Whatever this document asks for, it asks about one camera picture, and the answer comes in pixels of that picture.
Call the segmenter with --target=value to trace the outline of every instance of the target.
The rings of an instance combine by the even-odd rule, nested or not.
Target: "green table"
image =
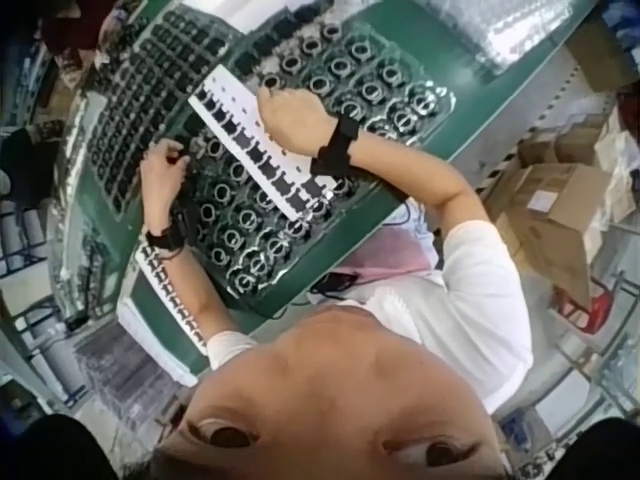
[[[155,15],[165,3],[165,0],[152,0],[143,14]],[[483,74],[459,41],[439,21],[430,17],[411,0],[385,0],[361,12],[358,19],[368,22],[380,34],[413,55],[425,65],[436,83],[446,85],[455,93],[455,111],[433,134],[427,145],[431,153],[451,159],[567,40],[592,10],[595,1],[582,0],[576,4],[569,22],[497,78],[489,78]],[[488,175],[490,169],[483,173]],[[113,255],[114,268],[124,271],[140,229],[140,205],[134,205],[123,219],[116,221],[101,195],[96,195],[97,191],[99,189],[93,173],[86,168],[79,183],[79,202],[98,230],[105,232],[108,237],[106,243]],[[283,275],[262,299],[256,309],[262,316],[233,310],[243,330],[254,330],[312,285],[324,272],[367,239],[401,201],[402,198],[397,193],[380,186],[359,205],[346,212],[344,220],[327,232],[322,241]],[[161,343],[193,373],[200,373],[206,365],[205,359],[182,333],[142,276],[135,282],[131,297]]]

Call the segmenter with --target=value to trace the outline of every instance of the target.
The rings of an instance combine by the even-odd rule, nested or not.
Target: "red plastic object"
[[[613,307],[613,292],[602,282],[591,278],[592,291],[599,293],[591,297],[591,310],[576,304],[561,288],[555,289],[554,308],[568,322],[588,335],[597,334],[607,323]]]

